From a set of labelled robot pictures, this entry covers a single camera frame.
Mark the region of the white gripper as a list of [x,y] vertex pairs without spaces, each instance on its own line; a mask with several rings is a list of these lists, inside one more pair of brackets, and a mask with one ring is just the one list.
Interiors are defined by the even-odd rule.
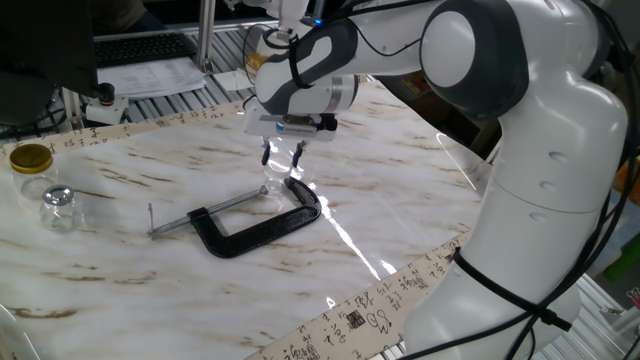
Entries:
[[[253,136],[265,138],[289,138],[310,141],[331,141],[338,129],[338,120],[334,114],[311,115],[271,115],[258,102],[249,102],[244,109],[244,131]],[[270,142],[262,146],[264,152],[261,165],[266,166],[271,154]],[[306,142],[296,144],[292,157],[292,167],[297,168],[306,147]]]

